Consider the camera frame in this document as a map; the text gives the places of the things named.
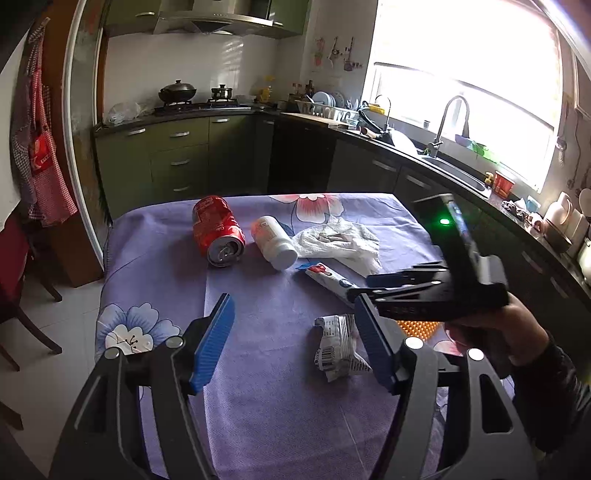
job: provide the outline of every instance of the red chair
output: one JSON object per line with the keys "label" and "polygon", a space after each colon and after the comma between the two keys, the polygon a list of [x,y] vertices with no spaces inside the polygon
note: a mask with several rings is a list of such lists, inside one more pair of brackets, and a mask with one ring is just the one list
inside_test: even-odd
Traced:
{"label": "red chair", "polygon": [[[31,245],[22,231],[16,212],[12,212],[6,220],[4,230],[0,232],[0,323],[17,318],[35,338],[53,353],[59,354],[61,347],[47,337],[19,306],[25,266],[33,270],[35,276],[56,301],[61,301],[61,295],[35,261]],[[0,345],[0,355],[8,360],[15,370],[20,370],[18,363],[2,345]]]}

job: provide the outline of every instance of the cutting board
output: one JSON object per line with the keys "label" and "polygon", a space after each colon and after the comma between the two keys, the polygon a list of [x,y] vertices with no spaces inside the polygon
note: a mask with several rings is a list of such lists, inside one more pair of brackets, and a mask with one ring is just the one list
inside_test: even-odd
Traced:
{"label": "cutting board", "polygon": [[348,127],[349,125],[344,122],[337,122],[337,120],[330,120],[328,118],[323,118],[321,116],[313,116],[313,115],[306,115],[305,113],[282,113],[282,115],[289,115],[295,116],[297,118],[303,118],[305,120],[312,120],[314,122],[318,122],[320,124],[325,124],[327,127],[329,125],[344,125]]}

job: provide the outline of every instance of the hand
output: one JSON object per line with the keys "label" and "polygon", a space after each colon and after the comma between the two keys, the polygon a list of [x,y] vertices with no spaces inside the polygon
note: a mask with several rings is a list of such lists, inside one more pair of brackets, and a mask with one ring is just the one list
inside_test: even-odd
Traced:
{"label": "hand", "polygon": [[509,346],[509,360],[516,367],[532,363],[550,343],[548,333],[526,306],[511,293],[509,305],[501,310],[480,313],[445,324],[448,335],[453,340],[471,347],[463,335],[461,325],[500,330]]}

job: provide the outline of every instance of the blue flower print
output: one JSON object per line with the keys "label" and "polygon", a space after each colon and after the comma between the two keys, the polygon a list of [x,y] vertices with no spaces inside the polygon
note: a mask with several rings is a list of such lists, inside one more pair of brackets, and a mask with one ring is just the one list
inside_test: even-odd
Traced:
{"label": "blue flower print", "polygon": [[95,359],[116,346],[125,355],[149,352],[167,338],[180,335],[181,330],[170,320],[158,320],[158,310],[149,303],[131,307],[127,314],[110,304],[100,314],[96,324]]}

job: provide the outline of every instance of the white tile floor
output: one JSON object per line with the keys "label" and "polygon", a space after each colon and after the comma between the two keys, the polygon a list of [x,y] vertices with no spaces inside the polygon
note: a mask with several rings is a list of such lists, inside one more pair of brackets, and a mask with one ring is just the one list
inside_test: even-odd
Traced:
{"label": "white tile floor", "polygon": [[63,300],[29,275],[21,307],[63,352],[53,355],[16,319],[0,325],[0,343],[21,366],[20,372],[0,357],[0,400],[22,416],[24,430],[12,433],[45,475],[61,429],[94,366],[95,322],[102,281],[83,287],[56,285]]}

